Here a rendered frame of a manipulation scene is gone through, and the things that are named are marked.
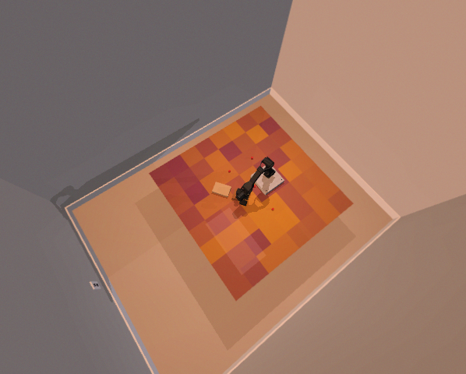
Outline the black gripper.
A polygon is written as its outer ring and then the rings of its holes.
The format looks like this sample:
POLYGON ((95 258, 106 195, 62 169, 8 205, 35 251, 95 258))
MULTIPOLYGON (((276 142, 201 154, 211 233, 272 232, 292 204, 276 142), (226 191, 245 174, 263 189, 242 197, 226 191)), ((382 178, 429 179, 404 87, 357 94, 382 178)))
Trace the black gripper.
MULTIPOLYGON (((249 194, 250 195, 250 194, 249 194)), ((249 195, 247 195, 241 202, 239 202, 239 204, 243 205, 243 206, 246 206, 247 202, 246 200, 249 199, 249 195), (246 199, 246 200, 245 200, 246 199)))

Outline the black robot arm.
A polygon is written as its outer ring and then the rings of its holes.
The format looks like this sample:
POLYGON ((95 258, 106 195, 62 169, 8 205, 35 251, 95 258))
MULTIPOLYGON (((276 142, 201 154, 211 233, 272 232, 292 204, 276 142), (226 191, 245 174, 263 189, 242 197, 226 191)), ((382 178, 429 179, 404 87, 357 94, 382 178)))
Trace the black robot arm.
POLYGON ((265 157, 261 161, 261 164, 257 168, 257 171, 255 172, 255 174, 251 177, 251 179, 248 182, 246 182, 241 188, 237 189, 236 199, 239 202, 241 202, 247 195, 249 195, 252 192, 252 189, 254 187, 254 183, 259 178, 259 176, 261 176, 262 173, 265 172, 264 175, 267 178, 270 178, 272 175, 274 175, 275 170, 272 168, 274 166, 274 162, 269 157, 265 157), (264 169, 262 167, 260 167, 262 163, 264 163, 266 165, 266 167, 264 169))

